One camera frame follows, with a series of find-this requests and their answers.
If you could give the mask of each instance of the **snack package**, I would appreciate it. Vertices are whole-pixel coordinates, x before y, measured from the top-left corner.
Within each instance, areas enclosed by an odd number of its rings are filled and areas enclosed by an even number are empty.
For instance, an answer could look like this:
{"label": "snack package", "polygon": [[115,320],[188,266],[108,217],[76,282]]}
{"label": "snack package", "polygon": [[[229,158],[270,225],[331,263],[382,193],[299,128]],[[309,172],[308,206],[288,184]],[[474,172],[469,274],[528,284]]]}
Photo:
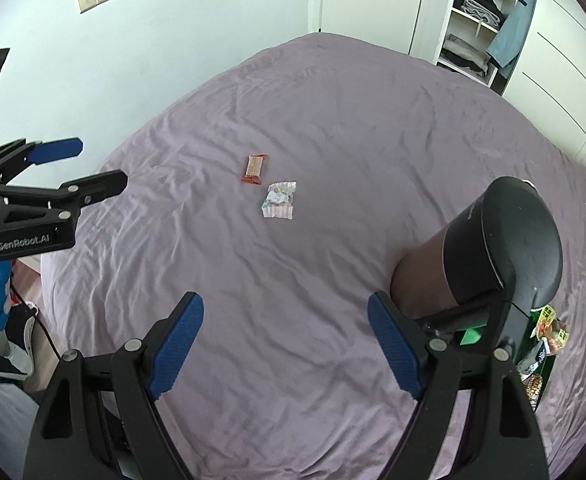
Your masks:
{"label": "snack package", "polygon": [[262,171],[262,164],[267,158],[268,155],[251,155],[246,168],[246,174],[242,177],[242,182],[261,186],[262,179],[260,178],[260,172]]}
{"label": "snack package", "polygon": [[297,182],[276,182],[268,186],[268,195],[262,204],[264,218],[293,219],[293,194]]}
{"label": "snack package", "polygon": [[539,315],[532,337],[537,337],[538,341],[545,338],[550,349],[549,355],[557,355],[564,350],[569,333],[566,323],[558,319],[553,307],[547,305]]}
{"label": "snack package", "polygon": [[529,378],[550,354],[548,341],[543,337],[516,366],[522,381]]}
{"label": "snack package", "polygon": [[539,402],[539,394],[542,391],[542,385],[544,380],[540,374],[532,374],[527,380],[524,381],[526,387],[526,396],[531,403],[533,411],[537,409],[537,403]]}

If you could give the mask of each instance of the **brown cylinder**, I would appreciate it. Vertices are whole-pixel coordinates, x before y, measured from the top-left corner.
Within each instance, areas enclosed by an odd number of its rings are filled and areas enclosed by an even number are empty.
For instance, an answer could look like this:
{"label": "brown cylinder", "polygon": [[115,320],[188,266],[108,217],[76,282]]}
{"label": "brown cylinder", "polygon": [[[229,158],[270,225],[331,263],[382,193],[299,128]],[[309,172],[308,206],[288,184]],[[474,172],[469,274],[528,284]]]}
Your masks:
{"label": "brown cylinder", "polygon": [[411,319],[457,306],[444,273],[444,238],[448,225],[406,254],[395,267],[391,299]]}

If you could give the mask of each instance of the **blue jacket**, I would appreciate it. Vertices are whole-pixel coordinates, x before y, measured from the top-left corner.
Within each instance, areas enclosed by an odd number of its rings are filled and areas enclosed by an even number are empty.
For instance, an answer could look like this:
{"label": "blue jacket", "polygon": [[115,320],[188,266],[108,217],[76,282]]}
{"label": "blue jacket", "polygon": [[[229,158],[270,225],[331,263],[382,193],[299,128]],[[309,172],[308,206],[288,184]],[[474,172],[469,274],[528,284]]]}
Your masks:
{"label": "blue jacket", "polygon": [[486,50],[499,64],[500,73],[504,77],[510,76],[513,71],[515,60],[524,46],[534,9],[535,0],[518,0]]}

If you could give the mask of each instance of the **silver screw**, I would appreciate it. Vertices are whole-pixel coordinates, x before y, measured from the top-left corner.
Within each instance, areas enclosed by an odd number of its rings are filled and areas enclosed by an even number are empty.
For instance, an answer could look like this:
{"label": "silver screw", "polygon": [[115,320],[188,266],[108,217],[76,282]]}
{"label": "silver screw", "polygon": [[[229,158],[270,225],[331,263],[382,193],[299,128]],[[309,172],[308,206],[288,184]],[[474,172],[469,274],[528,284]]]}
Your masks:
{"label": "silver screw", "polygon": [[508,352],[506,352],[506,350],[503,348],[496,348],[493,350],[493,357],[495,357],[497,361],[502,362],[506,362],[508,359],[510,359],[510,355],[508,355]]}
{"label": "silver screw", "polygon": [[62,359],[64,361],[66,361],[67,363],[70,363],[71,361],[75,361],[77,357],[77,350],[67,350],[66,352],[64,352],[62,354]]}
{"label": "silver screw", "polygon": [[431,339],[428,342],[428,346],[430,346],[431,350],[434,350],[435,352],[443,352],[444,350],[446,350],[446,347],[448,346],[446,344],[446,341],[444,341],[443,339]]}
{"label": "silver screw", "polygon": [[142,342],[139,339],[129,339],[124,343],[124,348],[127,352],[136,352],[142,347]]}

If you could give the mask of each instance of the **white candy wrapper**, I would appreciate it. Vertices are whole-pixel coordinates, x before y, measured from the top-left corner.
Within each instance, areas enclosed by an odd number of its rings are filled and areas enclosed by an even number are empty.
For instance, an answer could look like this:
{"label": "white candy wrapper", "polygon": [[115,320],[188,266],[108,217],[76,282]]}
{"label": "white candy wrapper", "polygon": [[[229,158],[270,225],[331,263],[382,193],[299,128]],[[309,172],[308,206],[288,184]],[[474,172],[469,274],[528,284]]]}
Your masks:
{"label": "white candy wrapper", "polygon": [[276,182],[268,186],[268,195],[262,204],[264,218],[293,219],[293,194],[297,182]]}

